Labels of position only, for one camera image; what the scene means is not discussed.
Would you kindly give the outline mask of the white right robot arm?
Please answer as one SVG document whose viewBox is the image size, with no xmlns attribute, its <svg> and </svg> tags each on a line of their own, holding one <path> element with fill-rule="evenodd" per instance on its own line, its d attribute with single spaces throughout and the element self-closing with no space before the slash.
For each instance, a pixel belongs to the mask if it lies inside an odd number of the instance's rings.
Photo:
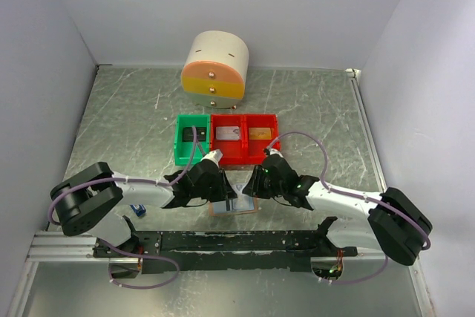
<svg viewBox="0 0 475 317">
<path fill-rule="evenodd" d="M 380 250 L 396 263 L 411 266 L 431 246 L 432 223 L 401 190 L 361 192 L 327 184 L 318 177 L 299 175 L 279 154 L 254 167 L 243 193 L 260 199 L 282 197 L 298 209 L 349 219 L 315 237 L 322 255 L 357 246 Z"/>
</svg>

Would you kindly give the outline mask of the card with magnetic stripe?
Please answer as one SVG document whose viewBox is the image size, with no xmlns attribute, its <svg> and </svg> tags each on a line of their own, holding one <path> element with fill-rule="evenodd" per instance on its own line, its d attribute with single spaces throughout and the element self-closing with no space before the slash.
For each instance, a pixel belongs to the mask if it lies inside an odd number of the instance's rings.
<svg viewBox="0 0 475 317">
<path fill-rule="evenodd" d="M 215 138 L 219 141 L 238 141 L 241 139 L 239 126 L 218 126 L 215 129 Z"/>
</svg>

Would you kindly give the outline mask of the tan leather card holder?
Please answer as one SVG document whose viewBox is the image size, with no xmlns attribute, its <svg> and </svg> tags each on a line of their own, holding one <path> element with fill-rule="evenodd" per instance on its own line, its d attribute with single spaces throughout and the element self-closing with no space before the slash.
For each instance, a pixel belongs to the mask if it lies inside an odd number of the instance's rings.
<svg viewBox="0 0 475 317">
<path fill-rule="evenodd" d="M 257 199 L 247 195 L 238 195 L 237 198 L 230 202 L 221 201 L 211 203 L 209 207 L 209 214 L 211 216 L 224 215 L 242 215 L 251 214 L 259 210 Z"/>
</svg>

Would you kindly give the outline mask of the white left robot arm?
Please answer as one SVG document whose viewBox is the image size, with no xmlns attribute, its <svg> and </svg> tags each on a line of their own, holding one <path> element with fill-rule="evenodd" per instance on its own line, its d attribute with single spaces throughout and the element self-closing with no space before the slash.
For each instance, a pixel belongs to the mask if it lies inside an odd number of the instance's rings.
<svg viewBox="0 0 475 317">
<path fill-rule="evenodd" d="M 137 251 L 139 239 L 127 220 L 114 213 L 114 207 L 176 209 L 187 207 L 193 199 L 218 203 L 237 196 L 225 171 L 210 159 L 158 180 L 126 176 L 112 171 L 106 162 L 98 162 L 51 190 L 47 216 L 64 235 L 90 233 L 110 243 L 120 256 L 128 257 Z"/>
</svg>

